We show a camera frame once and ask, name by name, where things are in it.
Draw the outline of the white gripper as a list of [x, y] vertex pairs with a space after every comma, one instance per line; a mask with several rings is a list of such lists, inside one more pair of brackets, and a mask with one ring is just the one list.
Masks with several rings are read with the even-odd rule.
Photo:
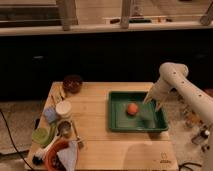
[[149, 103], [152, 99], [157, 100], [155, 111], [159, 111], [165, 103], [165, 99], [168, 97], [170, 91], [173, 89], [167, 81], [163, 78], [159, 78], [157, 82], [153, 85], [151, 90], [149, 90], [143, 100], [144, 104]]

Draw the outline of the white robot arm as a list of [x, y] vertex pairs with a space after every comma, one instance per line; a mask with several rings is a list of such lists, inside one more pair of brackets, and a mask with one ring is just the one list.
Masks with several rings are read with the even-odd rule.
[[146, 104], [155, 99], [156, 110], [159, 110], [169, 92], [175, 88], [190, 108], [209, 126], [208, 145], [210, 149], [205, 153], [202, 171], [213, 171], [213, 97], [187, 80], [189, 70], [185, 64], [163, 63], [159, 68], [159, 73], [159, 79], [152, 85], [143, 103]]

